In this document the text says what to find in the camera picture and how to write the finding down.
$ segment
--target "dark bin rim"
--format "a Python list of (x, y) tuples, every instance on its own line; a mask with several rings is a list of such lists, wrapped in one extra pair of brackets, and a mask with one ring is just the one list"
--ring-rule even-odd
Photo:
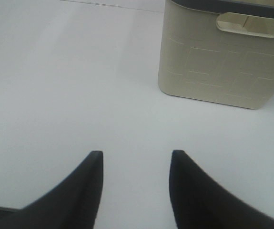
[(235, 0), (171, 0), (178, 5), (194, 10), (212, 13), (241, 13), (259, 17), (274, 18), (274, 6), (265, 6)]

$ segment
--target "plastic container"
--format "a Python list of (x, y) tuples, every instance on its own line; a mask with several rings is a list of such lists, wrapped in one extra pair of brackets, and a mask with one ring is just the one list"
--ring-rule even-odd
[(170, 95), (263, 106), (274, 94), (274, 0), (166, 0), (158, 84)]

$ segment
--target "bin lid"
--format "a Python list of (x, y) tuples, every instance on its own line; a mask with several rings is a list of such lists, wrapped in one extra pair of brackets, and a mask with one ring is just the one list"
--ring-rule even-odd
[(172, 0), (195, 10), (213, 13), (240, 13), (274, 18), (274, 0)]

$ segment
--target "bin handle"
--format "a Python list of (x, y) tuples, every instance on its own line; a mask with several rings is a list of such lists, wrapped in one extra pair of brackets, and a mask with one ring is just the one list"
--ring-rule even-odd
[(216, 26), (225, 32), (274, 38), (274, 18), (228, 12), (217, 17)]

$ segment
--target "white floor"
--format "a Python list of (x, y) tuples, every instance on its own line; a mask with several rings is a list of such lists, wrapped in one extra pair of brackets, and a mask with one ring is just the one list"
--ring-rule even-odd
[(92, 2), (0, 0), (0, 206), (31, 203), (99, 149), (95, 228), (175, 229), (168, 173), (183, 149), (274, 217), (274, 96), (248, 110), (163, 94), (162, 1)]

